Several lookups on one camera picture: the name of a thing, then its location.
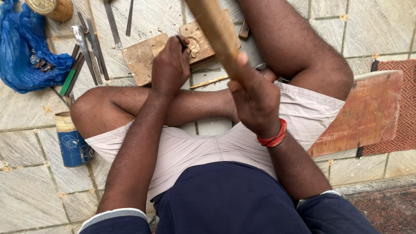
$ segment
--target navy blue t-shirt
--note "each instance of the navy blue t-shirt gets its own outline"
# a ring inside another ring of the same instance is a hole
[[[322,194],[296,210],[266,172],[237,162],[187,168],[174,186],[152,199],[164,233],[378,233],[347,200]],[[150,233],[145,217],[103,218],[81,234]]]

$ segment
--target reddish wooden plank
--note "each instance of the reddish wooden plank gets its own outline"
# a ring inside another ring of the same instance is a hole
[[[308,150],[311,157],[391,140],[396,135],[403,71],[356,76],[335,120]]]

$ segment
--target leg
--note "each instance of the leg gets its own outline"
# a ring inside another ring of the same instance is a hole
[[[112,131],[136,118],[149,92],[152,90],[141,87],[88,90],[72,106],[72,121],[85,139]],[[234,108],[228,90],[180,90],[170,105],[165,124],[179,126],[212,117],[226,117],[238,122]]]
[[[264,59],[279,76],[298,86],[345,100],[353,74],[286,0],[239,0]]]

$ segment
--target blue plastic bag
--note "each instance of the blue plastic bag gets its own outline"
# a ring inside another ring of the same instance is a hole
[[[69,54],[54,55],[49,51],[43,31],[44,17],[33,12],[26,3],[16,13],[13,5],[19,0],[4,0],[0,5],[0,78],[19,93],[63,85],[74,59]],[[38,57],[55,66],[43,72],[30,62],[30,48]]]

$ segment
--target shirt sleeve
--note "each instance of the shirt sleeve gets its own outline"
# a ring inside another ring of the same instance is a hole
[[[297,212],[312,233],[379,233],[353,204],[334,193],[306,200]]]
[[[146,215],[139,209],[121,208],[94,215],[78,234],[150,234]]]

